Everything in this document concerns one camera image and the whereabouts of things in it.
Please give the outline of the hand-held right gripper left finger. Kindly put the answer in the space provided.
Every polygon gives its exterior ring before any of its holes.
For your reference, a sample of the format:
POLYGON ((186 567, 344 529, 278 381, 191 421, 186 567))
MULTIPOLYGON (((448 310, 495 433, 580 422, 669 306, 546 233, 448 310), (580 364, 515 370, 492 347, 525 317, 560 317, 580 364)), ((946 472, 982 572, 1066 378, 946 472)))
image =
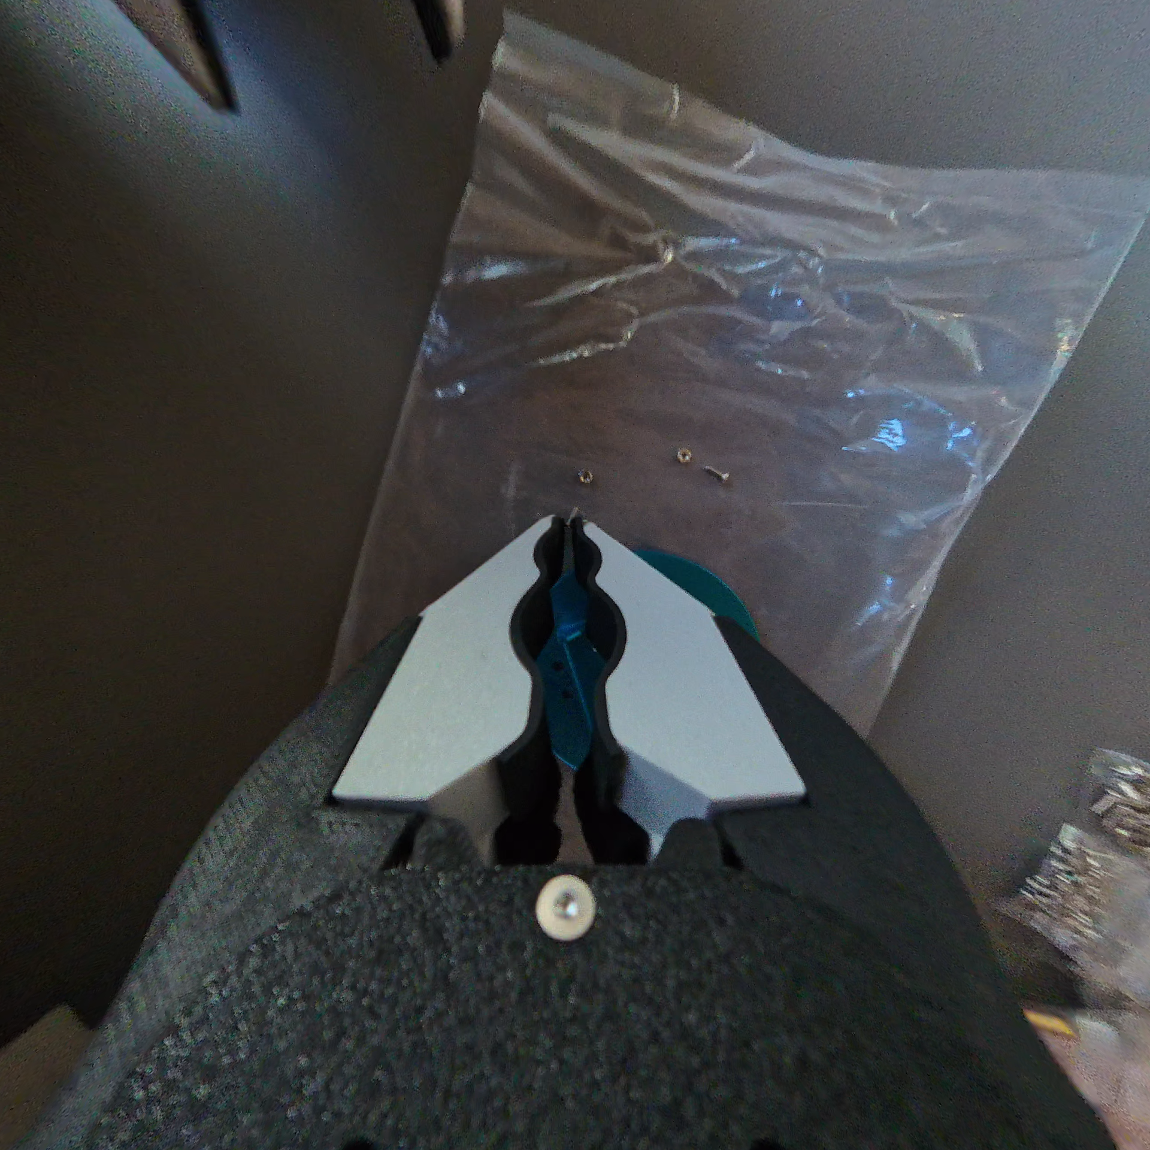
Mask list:
POLYGON ((560 769, 539 656, 567 539, 544 517, 423 609, 335 803, 452 820, 488 863, 551 854, 560 769))

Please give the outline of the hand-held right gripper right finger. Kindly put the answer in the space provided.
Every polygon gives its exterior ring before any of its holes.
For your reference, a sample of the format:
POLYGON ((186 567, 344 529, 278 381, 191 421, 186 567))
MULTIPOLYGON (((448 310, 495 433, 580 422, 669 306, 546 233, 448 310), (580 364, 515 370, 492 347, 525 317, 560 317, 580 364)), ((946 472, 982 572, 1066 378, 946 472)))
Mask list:
POLYGON ((570 521, 570 539, 583 634, 601 662, 574 782, 592 858, 642 864, 684 820, 804 800, 726 618, 586 518, 570 521))

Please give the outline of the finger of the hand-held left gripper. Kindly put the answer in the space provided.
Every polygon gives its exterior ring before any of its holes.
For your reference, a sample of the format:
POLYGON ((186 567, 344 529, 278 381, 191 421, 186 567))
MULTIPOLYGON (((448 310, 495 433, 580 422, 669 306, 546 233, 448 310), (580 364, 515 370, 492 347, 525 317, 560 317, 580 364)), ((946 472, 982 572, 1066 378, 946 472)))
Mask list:
POLYGON ((134 1, 133 24, 210 107, 237 110, 237 97, 201 2, 134 1))
POLYGON ((434 61, 443 64, 465 39, 465 1, 411 1, 434 61))

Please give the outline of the blue round plate with bracket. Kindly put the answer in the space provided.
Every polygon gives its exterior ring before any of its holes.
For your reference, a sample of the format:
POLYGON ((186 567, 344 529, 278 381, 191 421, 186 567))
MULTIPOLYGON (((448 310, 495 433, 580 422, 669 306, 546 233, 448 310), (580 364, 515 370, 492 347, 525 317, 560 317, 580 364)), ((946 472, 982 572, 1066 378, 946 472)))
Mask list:
MULTIPOLYGON (((752 638, 760 630, 742 597, 702 564, 654 548, 634 553, 695 597, 713 614, 736 621, 752 638)), ((539 656, 545 712, 554 755, 576 770, 592 751, 595 730, 594 693, 604 660, 586 634, 588 596, 573 563, 551 587, 554 630, 539 656)))

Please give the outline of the clear plastic bag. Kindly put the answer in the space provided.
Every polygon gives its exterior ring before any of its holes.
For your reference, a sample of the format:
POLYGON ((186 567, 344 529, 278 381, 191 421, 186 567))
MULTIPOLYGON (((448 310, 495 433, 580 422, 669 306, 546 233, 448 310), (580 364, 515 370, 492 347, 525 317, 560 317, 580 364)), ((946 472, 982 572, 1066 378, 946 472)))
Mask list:
POLYGON ((519 13, 473 140, 331 675, 580 509, 718 573, 867 734, 1148 178, 803 151, 519 13))

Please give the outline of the pile of small hardware bags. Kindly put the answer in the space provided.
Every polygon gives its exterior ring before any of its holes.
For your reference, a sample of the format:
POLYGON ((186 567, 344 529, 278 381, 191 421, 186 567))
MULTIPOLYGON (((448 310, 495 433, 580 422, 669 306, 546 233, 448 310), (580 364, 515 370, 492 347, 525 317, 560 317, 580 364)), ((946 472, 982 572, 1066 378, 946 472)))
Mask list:
POLYGON ((1073 819, 1002 909, 1060 953, 1085 997, 1148 1012, 1148 759, 1093 752, 1073 819))

